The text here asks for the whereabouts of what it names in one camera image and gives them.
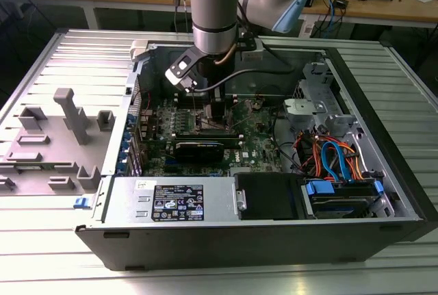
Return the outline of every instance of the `motherboard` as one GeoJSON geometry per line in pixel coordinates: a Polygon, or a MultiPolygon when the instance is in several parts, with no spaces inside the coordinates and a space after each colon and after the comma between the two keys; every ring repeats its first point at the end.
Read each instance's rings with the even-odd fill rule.
{"type": "Polygon", "coordinates": [[[272,108],[262,98],[234,98],[220,122],[208,118],[194,98],[189,102],[163,100],[142,112],[144,176],[281,172],[271,139],[272,108]]]}

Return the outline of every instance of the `robotic arm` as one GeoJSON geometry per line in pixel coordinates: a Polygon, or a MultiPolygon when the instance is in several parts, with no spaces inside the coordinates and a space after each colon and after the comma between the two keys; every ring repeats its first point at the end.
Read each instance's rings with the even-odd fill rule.
{"type": "MultiPolygon", "coordinates": [[[[218,83],[234,70],[233,52],[239,46],[238,15],[254,25],[287,33],[305,3],[306,0],[191,0],[194,46],[170,66],[166,77],[181,90],[199,92],[190,77],[196,66],[209,86],[218,83]]],[[[223,92],[222,87],[210,96],[218,102],[223,92]]]]}

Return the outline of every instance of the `circuit board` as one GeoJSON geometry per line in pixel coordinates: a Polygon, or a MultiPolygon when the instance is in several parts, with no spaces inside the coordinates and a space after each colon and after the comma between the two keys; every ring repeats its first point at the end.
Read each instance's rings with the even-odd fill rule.
{"type": "Polygon", "coordinates": [[[279,152],[271,140],[271,109],[262,100],[235,100],[222,124],[206,118],[204,109],[182,108],[171,101],[153,110],[144,130],[144,176],[226,177],[236,172],[281,172],[279,152]],[[220,162],[181,164],[172,149],[179,142],[224,144],[220,162]]]}

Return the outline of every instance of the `warning label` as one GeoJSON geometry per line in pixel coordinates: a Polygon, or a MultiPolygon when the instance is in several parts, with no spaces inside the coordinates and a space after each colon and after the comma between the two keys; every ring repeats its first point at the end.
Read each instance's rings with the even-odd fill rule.
{"type": "Polygon", "coordinates": [[[156,185],[153,193],[152,220],[203,221],[202,185],[156,185]]]}

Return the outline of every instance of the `blue cable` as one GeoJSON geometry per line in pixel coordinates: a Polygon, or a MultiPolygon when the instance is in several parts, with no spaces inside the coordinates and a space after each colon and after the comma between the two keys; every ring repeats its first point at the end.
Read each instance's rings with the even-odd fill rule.
{"type": "Polygon", "coordinates": [[[335,18],[335,9],[333,8],[333,2],[331,0],[327,0],[327,1],[330,4],[331,17],[330,17],[330,21],[328,22],[328,27],[324,32],[324,35],[322,36],[323,38],[326,38],[327,35],[330,33],[331,26],[333,25],[333,19],[335,18]]]}
{"type": "Polygon", "coordinates": [[[327,148],[330,145],[335,147],[337,155],[339,156],[339,165],[341,166],[342,176],[344,177],[344,179],[346,181],[349,181],[349,182],[352,181],[351,175],[350,175],[350,171],[348,170],[347,166],[345,165],[344,153],[342,152],[341,147],[336,142],[327,141],[322,146],[322,148],[321,148],[321,160],[322,160],[323,167],[335,179],[336,182],[339,182],[339,177],[336,175],[335,172],[333,172],[331,170],[330,166],[327,164],[327,154],[326,154],[326,152],[327,152],[327,148]]]}

